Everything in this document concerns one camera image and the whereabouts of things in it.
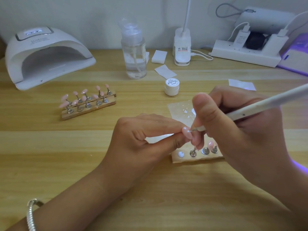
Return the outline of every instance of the clear plastic bottle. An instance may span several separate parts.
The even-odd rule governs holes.
[[[134,18],[123,18],[119,22],[122,33],[122,50],[126,73],[130,78],[139,79],[147,75],[147,55],[142,31]]]

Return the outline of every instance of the small white jar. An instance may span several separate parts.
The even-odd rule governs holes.
[[[176,78],[168,78],[165,83],[165,93],[174,96],[179,93],[180,82]]]

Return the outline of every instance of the white pen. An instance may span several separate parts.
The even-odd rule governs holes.
[[[244,117],[248,117],[264,110],[278,107],[287,102],[299,99],[308,94],[308,83],[297,88],[291,89],[289,91],[280,93],[278,95],[269,97],[265,100],[258,101],[254,104],[248,105],[236,111],[226,114],[231,120],[235,121]],[[194,128],[192,131],[205,131],[204,126]]]

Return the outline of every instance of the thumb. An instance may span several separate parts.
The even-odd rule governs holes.
[[[155,158],[157,157],[157,160],[160,161],[189,141],[190,140],[187,139],[183,133],[176,133],[158,141],[157,143],[150,144],[149,152],[150,154],[154,154]]]
[[[203,125],[206,132],[217,142],[220,142],[220,139],[223,141],[229,138],[233,139],[237,133],[241,132],[236,124],[219,109],[215,101],[206,93],[195,95],[192,104],[196,112],[193,126]]]

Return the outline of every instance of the gray wall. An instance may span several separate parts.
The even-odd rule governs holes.
[[[248,5],[300,13],[308,10],[308,0],[192,0],[188,28],[192,47],[213,45],[216,39],[226,40],[237,16],[219,19],[216,7],[223,2],[239,8]],[[187,0],[0,0],[0,36],[5,42],[18,31],[36,26],[59,28],[90,49],[120,48],[121,33],[117,19],[133,13],[141,26],[147,48],[172,46],[174,31],[183,25]],[[220,14],[234,13],[222,7]],[[291,28],[308,20],[308,14]],[[307,26],[296,31],[308,31]]]

